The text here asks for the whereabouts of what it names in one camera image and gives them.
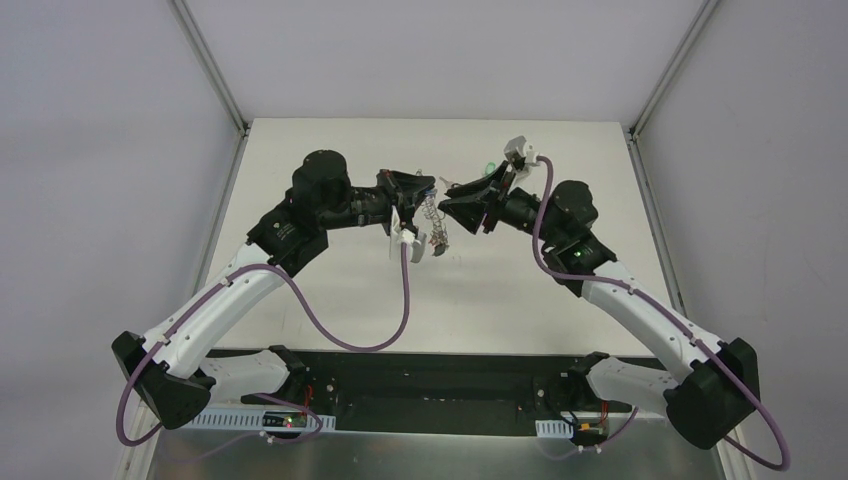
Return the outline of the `metal keyring with keys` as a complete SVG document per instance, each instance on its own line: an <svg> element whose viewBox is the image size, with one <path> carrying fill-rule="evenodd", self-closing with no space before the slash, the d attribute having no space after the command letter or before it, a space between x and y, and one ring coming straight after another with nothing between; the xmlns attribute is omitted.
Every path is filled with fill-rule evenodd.
<svg viewBox="0 0 848 480"><path fill-rule="evenodd" d="M433 256L442 256L449 249L449 239L443 218L437 209L434 195L426 196L422 210L425 219L431 224L429 243L433 247Z"/></svg>

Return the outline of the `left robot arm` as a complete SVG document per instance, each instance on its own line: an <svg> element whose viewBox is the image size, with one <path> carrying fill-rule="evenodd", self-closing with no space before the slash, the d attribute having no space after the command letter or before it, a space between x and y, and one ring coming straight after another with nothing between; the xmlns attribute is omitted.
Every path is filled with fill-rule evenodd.
<svg viewBox="0 0 848 480"><path fill-rule="evenodd" d="M124 418L131 395L165 429L188 424L211 403L247 395L297 402L305 378L285 348L223 359L212 358L211 350L266 296L293 286L296 275L328 248L333 230L378 225L402 270L418 262L426 237L414 217L434 186L431 176L382 169L374 186L356 187L342 154L309 153L282 201L188 303L143 334L125 331L114 339L111 349L125 377L117 418Z"/></svg>

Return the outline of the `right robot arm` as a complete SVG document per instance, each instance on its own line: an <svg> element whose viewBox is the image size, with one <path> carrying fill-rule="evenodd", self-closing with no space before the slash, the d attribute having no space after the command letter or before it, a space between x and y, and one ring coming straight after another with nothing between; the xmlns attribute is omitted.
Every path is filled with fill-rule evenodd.
<svg viewBox="0 0 848 480"><path fill-rule="evenodd" d="M647 292L594 235L598 212L586 183L547 183L536 196L490 175L450 188L438 209L472 234L499 224L529 234L544 273L616 320L665 368L660 375L590 354L569 374L567 393L576 407L611 400L660 414L700 449L728 439L760 407L754 348L741 338L720 338Z"/></svg>

